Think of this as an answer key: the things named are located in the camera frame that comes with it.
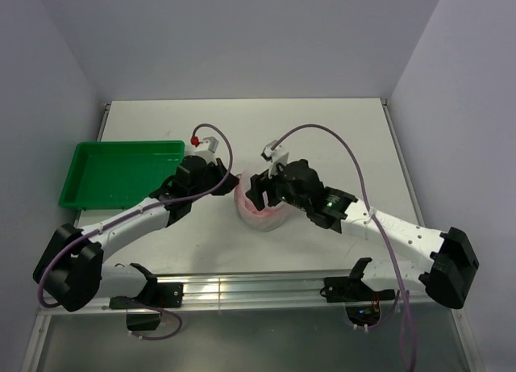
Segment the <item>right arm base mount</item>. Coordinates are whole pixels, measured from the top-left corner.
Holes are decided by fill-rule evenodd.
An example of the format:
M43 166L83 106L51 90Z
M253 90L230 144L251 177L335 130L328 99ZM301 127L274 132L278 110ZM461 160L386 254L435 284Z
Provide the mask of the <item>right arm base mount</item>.
M324 278L319 294L327 303L352 303L345 307L346 317L354 329L364 331L389 318L399 299L394 290L374 291L351 277Z

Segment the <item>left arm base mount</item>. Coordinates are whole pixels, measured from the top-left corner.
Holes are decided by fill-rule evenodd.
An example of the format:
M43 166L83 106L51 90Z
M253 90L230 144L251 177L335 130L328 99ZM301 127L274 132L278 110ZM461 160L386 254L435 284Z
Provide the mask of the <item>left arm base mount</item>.
M153 286L146 286L136 297L113 297L108 307L111 310L128 311L137 308L149 310L150 313L126 313L127 329L143 337L148 337L144 332L156 331L166 319L172 318L177 323L177 328L171 333L171 336L174 336L181 331L183 321L169 308L181 307L183 295L181 282L158 282Z

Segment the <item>pink garment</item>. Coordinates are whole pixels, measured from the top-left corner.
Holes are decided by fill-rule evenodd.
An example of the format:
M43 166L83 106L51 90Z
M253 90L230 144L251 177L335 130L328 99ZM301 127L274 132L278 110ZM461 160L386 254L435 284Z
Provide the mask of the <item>pink garment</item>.
M286 206L266 207L264 210L257 210L245 195L236 199L236 206L238 211L248 219L282 218L289 214L289 209Z

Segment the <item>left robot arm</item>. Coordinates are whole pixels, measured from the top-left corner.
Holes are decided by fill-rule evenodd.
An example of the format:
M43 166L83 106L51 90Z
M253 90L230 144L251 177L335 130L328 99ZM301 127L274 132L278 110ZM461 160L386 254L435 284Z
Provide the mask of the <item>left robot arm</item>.
M55 230L33 278L46 308L78 311L95 298L130 299L139 307L159 298L157 277L138 263L107 266L106 259L134 241L167 228L191 212L206 195L231 193L239 179L216 158L187 156L175 174L137 205L102 222Z

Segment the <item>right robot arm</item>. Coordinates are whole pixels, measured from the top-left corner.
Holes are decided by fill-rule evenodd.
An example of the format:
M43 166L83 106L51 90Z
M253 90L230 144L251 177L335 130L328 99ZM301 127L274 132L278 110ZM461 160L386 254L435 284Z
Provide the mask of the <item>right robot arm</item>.
M368 209L356 196L325 186L305 160L251 176L246 196L259 211L286 203L320 228L393 250L396 264L362 257L348 275L325 278L322 296L329 303L392 300L407 290L451 309L465 304L479 261L458 228L441 232Z

